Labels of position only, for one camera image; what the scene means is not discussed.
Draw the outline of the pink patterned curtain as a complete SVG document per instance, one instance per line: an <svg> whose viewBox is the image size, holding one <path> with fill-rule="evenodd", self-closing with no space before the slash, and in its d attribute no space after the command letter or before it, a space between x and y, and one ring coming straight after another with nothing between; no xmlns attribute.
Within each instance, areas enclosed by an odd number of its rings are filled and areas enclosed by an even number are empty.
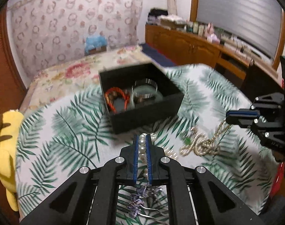
<svg viewBox="0 0 285 225"><path fill-rule="evenodd" d="M109 48L135 45L143 0L19 0L8 7L12 36L28 78L80 59L87 38Z"/></svg>

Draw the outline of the green stone pendant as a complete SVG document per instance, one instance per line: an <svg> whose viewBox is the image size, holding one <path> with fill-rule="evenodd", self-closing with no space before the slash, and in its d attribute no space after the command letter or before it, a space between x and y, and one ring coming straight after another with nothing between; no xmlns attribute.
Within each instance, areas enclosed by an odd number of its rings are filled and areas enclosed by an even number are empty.
<svg viewBox="0 0 285 225"><path fill-rule="evenodd" d="M187 132L182 132L180 134L180 139L182 140L184 145L191 145L192 139L194 138L195 133L187 131Z"/></svg>

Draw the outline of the black open jewelry box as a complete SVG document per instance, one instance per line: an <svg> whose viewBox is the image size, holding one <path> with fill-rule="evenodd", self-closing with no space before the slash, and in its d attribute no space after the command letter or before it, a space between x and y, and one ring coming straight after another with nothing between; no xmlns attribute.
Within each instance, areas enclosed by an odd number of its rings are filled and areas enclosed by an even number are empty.
<svg viewBox="0 0 285 225"><path fill-rule="evenodd" d="M152 62L102 71L99 78L116 134L177 115L184 98Z"/></svg>

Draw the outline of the pale green jade bangle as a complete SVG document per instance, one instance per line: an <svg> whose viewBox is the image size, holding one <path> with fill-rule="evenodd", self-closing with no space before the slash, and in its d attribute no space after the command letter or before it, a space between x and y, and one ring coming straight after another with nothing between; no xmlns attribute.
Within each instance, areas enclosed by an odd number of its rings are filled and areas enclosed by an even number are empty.
<svg viewBox="0 0 285 225"><path fill-rule="evenodd" d="M156 102L163 99L162 94L153 86L142 85L132 87L130 95L130 106L135 107L138 100L155 100Z"/></svg>

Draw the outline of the pink item on sideboard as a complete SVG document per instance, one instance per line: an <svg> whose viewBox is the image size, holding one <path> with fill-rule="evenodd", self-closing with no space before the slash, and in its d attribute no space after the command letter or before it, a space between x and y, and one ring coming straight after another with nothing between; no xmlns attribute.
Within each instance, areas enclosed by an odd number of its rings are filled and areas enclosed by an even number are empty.
<svg viewBox="0 0 285 225"><path fill-rule="evenodd" d="M220 44L220 39L215 34L214 26L212 23L209 23L204 30L204 36L208 42L213 44Z"/></svg>

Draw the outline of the silver bangle in box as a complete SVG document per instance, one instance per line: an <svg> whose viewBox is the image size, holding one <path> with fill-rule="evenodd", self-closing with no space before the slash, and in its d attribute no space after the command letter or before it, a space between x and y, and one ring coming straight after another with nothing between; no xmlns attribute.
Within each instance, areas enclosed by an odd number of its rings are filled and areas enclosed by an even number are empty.
<svg viewBox="0 0 285 225"><path fill-rule="evenodd" d="M150 99L155 96L157 91L158 85L151 79L138 80L132 86L132 95L134 98Z"/></svg>

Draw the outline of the blue bag on bed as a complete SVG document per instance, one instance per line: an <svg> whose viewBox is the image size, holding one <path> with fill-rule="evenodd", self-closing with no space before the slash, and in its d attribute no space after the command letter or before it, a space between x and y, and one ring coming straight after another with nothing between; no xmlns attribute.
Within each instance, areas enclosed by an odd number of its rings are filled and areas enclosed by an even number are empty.
<svg viewBox="0 0 285 225"><path fill-rule="evenodd" d="M107 51L107 40L104 36L87 37L85 41L85 55L92 55Z"/></svg>

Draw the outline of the palm leaf print cloth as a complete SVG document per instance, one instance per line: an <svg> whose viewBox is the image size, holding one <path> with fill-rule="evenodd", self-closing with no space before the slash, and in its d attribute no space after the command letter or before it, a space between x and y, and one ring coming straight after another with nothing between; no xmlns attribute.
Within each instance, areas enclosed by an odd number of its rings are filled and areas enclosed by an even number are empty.
<svg viewBox="0 0 285 225"><path fill-rule="evenodd" d="M183 166L205 166L255 213L262 211L278 167L272 152L238 126L216 134L227 110L248 108L250 101L205 65L166 68L164 73L184 93L178 114L127 133L113 132L100 85L25 115L15 171L21 217L80 167L102 167L142 133L153 133L154 144ZM191 145L180 139L187 131L195 133Z"/></svg>

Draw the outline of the brown louvered wardrobe door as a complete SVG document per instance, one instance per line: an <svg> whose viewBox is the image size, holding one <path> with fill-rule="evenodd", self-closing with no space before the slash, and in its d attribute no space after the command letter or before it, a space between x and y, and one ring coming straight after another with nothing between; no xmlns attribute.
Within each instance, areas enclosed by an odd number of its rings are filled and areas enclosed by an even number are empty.
<svg viewBox="0 0 285 225"><path fill-rule="evenodd" d="M6 24L6 8L0 11L0 114L18 109L27 93L15 65Z"/></svg>

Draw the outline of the wooden sideboard cabinet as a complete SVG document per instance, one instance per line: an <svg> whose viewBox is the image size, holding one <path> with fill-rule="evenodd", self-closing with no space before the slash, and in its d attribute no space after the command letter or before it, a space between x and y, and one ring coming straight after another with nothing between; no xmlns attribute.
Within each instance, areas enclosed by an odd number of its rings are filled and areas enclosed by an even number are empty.
<svg viewBox="0 0 285 225"><path fill-rule="evenodd" d="M169 30L158 25L145 25L145 42L176 65L204 64L213 69L222 67L240 80L271 80L282 86L282 78L270 65L244 54L228 43L214 44L192 33Z"/></svg>

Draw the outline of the window blind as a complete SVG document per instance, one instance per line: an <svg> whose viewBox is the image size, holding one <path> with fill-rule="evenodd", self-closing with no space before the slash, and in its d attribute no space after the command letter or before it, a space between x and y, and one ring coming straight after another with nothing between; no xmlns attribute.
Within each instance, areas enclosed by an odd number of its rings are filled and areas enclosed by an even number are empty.
<svg viewBox="0 0 285 225"><path fill-rule="evenodd" d="M199 0L197 20L212 23L275 57L282 8L277 0Z"/></svg>

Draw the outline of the yellow plush toy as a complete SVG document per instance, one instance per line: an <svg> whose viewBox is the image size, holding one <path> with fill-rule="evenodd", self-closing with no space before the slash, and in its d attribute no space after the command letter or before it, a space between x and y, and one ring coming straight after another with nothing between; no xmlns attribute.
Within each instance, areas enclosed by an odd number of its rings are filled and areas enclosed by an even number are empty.
<svg viewBox="0 0 285 225"><path fill-rule="evenodd" d="M16 146L23 114L18 110L9 110L0 114L0 181L5 187L6 198L11 209L18 211L16 200Z"/></svg>

